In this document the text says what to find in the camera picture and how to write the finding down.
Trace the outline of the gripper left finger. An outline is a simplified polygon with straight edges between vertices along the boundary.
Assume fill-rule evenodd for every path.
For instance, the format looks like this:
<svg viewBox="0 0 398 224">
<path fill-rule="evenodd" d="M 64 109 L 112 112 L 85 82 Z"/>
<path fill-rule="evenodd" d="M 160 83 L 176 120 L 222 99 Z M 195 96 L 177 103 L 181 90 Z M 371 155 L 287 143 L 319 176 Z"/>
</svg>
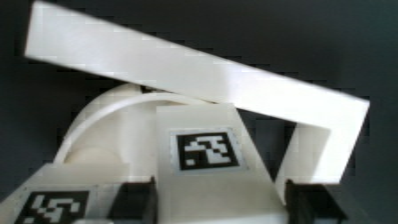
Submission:
<svg viewBox="0 0 398 224">
<path fill-rule="evenodd" d="M 108 219 L 113 224 L 158 224 L 154 179 L 145 182 L 122 183 L 108 211 Z"/>
</svg>

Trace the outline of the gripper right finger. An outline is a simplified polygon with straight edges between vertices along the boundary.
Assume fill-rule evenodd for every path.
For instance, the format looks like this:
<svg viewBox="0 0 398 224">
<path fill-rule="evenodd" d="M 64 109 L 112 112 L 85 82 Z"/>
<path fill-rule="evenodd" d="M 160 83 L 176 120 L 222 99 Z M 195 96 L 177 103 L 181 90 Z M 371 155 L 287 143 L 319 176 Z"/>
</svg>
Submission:
<svg viewBox="0 0 398 224">
<path fill-rule="evenodd" d="M 343 224 L 346 214 L 321 184 L 286 181 L 287 224 Z"/>
</svg>

